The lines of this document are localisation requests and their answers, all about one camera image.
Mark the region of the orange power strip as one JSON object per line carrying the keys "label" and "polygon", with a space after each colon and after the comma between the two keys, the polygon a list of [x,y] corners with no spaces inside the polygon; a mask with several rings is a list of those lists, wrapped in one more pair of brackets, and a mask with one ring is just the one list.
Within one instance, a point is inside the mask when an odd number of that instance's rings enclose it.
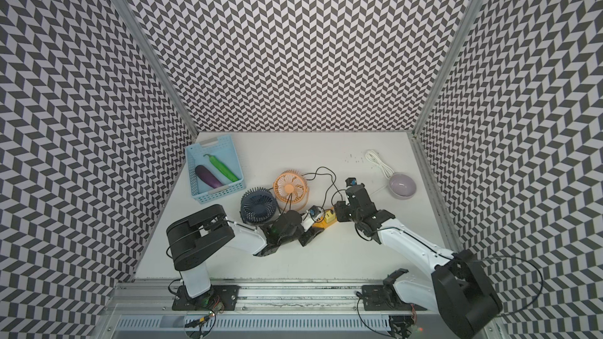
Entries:
{"label": "orange power strip", "polygon": [[316,222],[312,225],[314,228],[327,229],[338,222],[337,216],[333,208],[326,209]]}

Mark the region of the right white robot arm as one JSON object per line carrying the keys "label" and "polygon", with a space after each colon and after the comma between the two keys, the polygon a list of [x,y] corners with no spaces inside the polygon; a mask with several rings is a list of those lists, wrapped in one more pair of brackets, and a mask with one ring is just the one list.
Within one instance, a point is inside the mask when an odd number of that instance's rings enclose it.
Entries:
{"label": "right white robot arm", "polygon": [[475,337],[502,312],[502,301],[474,253],[446,249],[413,232],[393,213],[378,209],[354,177],[346,180],[345,195],[335,213],[352,221],[359,237],[397,251],[424,274],[394,273],[392,289],[403,303],[438,312],[459,338]]}

